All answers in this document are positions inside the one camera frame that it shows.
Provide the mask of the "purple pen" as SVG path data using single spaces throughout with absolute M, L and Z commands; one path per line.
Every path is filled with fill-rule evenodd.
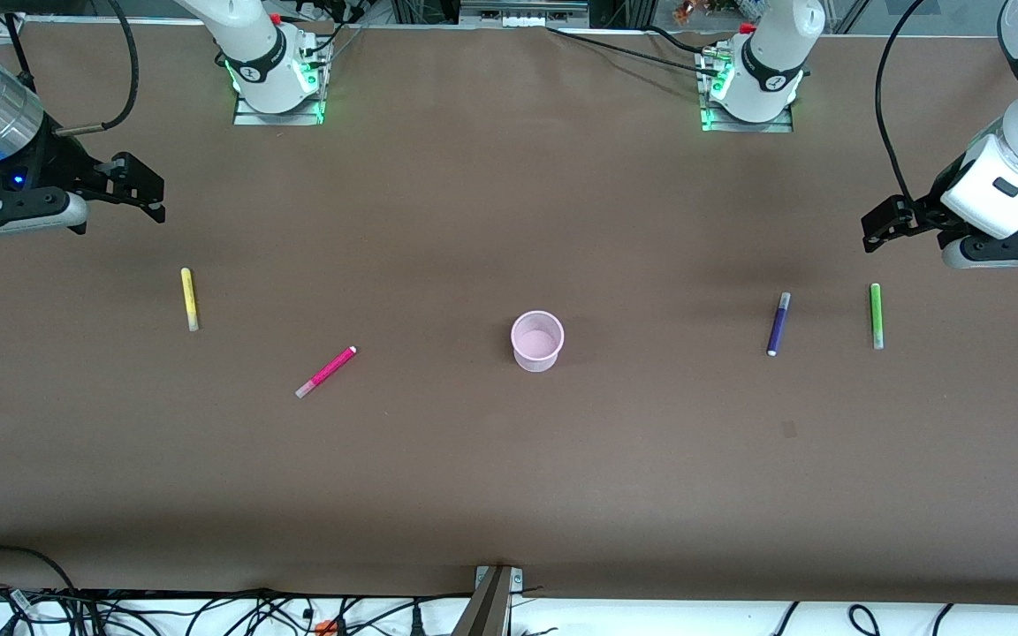
M 777 355 L 779 355 L 781 341 L 783 341 L 786 329 L 786 321 L 791 298 L 791 292 L 783 292 L 779 295 L 779 302 L 777 302 L 775 309 L 774 322 L 771 324 L 771 331 L 769 331 L 769 338 L 766 345 L 766 354 L 768 357 L 777 357 Z

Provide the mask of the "pink pen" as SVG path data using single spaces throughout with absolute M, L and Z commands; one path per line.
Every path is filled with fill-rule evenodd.
M 339 369 L 342 369 L 344 365 L 347 365 L 351 359 L 354 359 L 356 354 L 356 346 L 352 345 L 346 347 L 346 349 L 340 352 L 340 354 L 337 354 L 334 359 L 330 360 L 327 365 L 322 367 L 322 369 L 316 371 L 310 378 L 307 379 L 306 382 L 303 383 L 302 386 L 294 391 L 295 397 L 298 399 L 305 398 L 312 393 L 312 390 L 322 386 L 329 378 L 331 378 L 331 375 L 334 375 L 336 371 L 339 371 Z

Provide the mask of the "pink translucent pen holder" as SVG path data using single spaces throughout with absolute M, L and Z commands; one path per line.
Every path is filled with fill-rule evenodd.
M 514 321 L 510 339 L 517 365 L 527 372 L 544 372 L 557 362 L 565 330 L 555 315 L 533 310 Z

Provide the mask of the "yellow pen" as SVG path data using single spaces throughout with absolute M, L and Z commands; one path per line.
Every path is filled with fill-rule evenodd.
M 183 305 L 185 305 L 185 314 L 187 330 L 197 331 L 201 329 L 201 323 L 199 322 L 197 314 L 197 298 L 195 297 L 194 289 L 194 275 L 191 269 L 183 267 L 180 270 L 182 293 L 183 293 Z

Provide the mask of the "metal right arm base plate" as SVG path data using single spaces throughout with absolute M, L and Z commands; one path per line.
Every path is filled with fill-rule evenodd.
M 235 125 L 312 126 L 323 124 L 329 85 L 329 52 L 303 59 L 286 57 L 267 73 L 262 83 L 254 70 L 229 69 L 237 93 Z

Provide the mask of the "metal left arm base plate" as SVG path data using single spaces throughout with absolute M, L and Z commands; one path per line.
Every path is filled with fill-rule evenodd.
M 730 49 L 727 45 L 719 44 L 716 47 L 704 47 L 702 51 L 695 53 L 694 61 L 699 69 L 714 70 L 716 73 L 715 76 L 696 74 L 696 89 L 698 89 L 699 94 L 704 132 L 791 133 L 794 130 L 792 112 L 792 103 L 796 97 L 794 90 L 791 97 L 785 102 L 784 108 L 774 119 L 764 122 L 748 122 L 733 116 L 723 103 L 715 100 L 715 93 L 730 84 L 736 75 L 731 62 Z

